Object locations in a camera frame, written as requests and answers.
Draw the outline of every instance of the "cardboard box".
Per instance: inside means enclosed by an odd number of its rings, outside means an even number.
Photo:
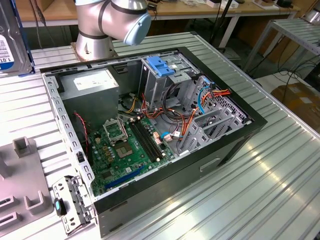
[[[44,10],[46,10],[50,6],[50,4],[52,4],[53,1],[54,0],[36,0],[36,3],[38,4],[41,11],[44,12]],[[16,3],[16,7],[18,8],[18,11],[19,10],[31,11],[31,6],[28,0],[15,0],[15,3]]]
[[[285,85],[281,85],[271,94],[281,102],[285,88]],[[283,104],[320,133],[320,93],[312,91],[302,83],[289,84]]]

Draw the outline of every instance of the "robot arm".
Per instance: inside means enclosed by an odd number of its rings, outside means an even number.
[[[75,4],[79,26],[76,52],[84,60],[114,56],[111,38],[140,44],[151,25],[145,0],[76,0]]]

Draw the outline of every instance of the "table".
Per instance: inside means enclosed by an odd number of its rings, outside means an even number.
[[[215,18],[218,8],[209,7],[206,4],[198,6],[188,6],[181,1],[177,3],[162,2],[157,4],[157,20],[176,20],[176,19],[203,19]],[[269,15],[288,15],[289,19],[293,19],[300,8],[294,6],[292,9],[280,8],[264,10],[249,0],[239,4],[238,8],[230,8],[226,17],[230,17],[231,21],[219,45],[224,48],[239,20],[240,17],[246,16],[269,16]],[[26,8],[19,8],[19,15],[24,27],[35,27],[35,19],[32,12]],[[155,16],[153,11],[149,11],[151,16]],[[55,0],[44,12],[48,26],[77,25],[76,6],[72,0]]]
[[[147,37],[141,45],[114,41],[120,56],[186,46],[267,125],[226,165],[107,236],[147,239],[313,239],[320,230],[320,136],[200,36],[177,33]],[[34,138],[50,189],[74,168],[58,131],[39,69],[76,63],[70,46],[35,50],[36,74],[0,80],[0,144]],[[56,213],[1,240],[66,239]],[[93,224],[70,239],[99,239]]]
[[[251,53],[249,54],[247,61],[244,65],[243,71],[246,72],[250,67],[252,61],[254,60],[256,54],[258,53],[261,45],[264,43],[265,39],[268,37],[270,31],[275,29],[278,31],[277,36],[270,44],[267,49],[266,54],[268,54],[275,47],[275,44],[279,41],[282,36],[290,38],[292,41],[295,41],[300,46],[304,47],[306,50],[312,52],[315,55],[320,54],[319,39],[320,39],[320,26],[312,25],[311,23],[297,18],[297,19],[282,19],[282,20],[271,20],[268,25],[265,27],[260,38],[253,47]],[[303,51],[297,59],[305,54]]]

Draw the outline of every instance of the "ram slot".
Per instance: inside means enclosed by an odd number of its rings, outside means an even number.
[[[137,124],[137,127],[139,129],[139,131],[142,133],[143,136],[146,136],[145,137],[145,140],[148,142],[148,144],[150,145],[152,151],[156,154],[156,156],[159,158],[159,159],[162,159],[163,156],[159,150],[159,148],[157,147],[157,145],[155,144],[155,142],[153,141],[153,139],[150,137],[149,133],[147,132],[147,130],[145,129],[145,127],[140,123],[138,122]]]
[[[130,123],[130,128],[136,137],[136,139],[141,144],[143,150],[146,152],[148,157],[150,158],[150,161],[152,163],[157,161],[157,155],[155,152],[152,151],[152,148],[148,145],[148,142],[145,140],[145,136],[142,135],[142,133],[139,131],[138,127],[136,126],[136,123]]]

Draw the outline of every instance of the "motherboard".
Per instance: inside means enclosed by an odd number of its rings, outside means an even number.
[[[91,187],[95,196],[174,158],[167,143],[157,138],[159,133],[149,119],[126,123],[120,120],[120,126],[127,134],[126,140],[110,141],[110,138],[123,133],[118,124],[109,125],[107,131],[101,128],[88,136],[92,148],[91,168],[95,176]]]

